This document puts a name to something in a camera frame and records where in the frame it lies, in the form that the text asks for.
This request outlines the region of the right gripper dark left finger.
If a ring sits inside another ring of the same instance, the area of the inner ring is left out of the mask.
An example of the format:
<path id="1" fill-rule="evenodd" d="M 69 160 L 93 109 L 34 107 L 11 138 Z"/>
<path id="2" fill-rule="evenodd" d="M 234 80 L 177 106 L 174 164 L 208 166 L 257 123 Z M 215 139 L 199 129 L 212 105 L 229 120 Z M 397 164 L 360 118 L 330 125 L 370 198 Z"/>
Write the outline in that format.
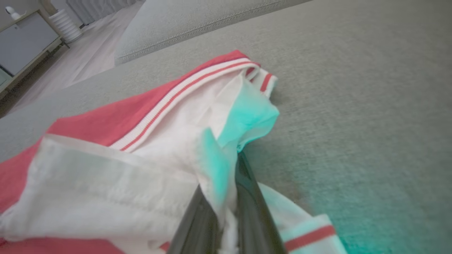
<path id="1" fill-rule="evenodd" d="M 223 223 L 197 186 L 173 236 L 168 254 L 217 254 Z"/>

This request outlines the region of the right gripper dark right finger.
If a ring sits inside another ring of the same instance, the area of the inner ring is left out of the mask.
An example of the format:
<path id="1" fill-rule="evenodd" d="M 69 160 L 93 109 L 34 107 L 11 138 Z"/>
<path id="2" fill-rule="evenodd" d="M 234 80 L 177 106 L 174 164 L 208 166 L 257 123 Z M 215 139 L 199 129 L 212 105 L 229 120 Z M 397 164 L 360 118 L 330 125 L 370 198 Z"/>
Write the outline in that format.
<path id="1" fill-rule="evenodd" d="M 283 241 L 245 154 L 236 163 L 240 254 L 285 254 Z"/>

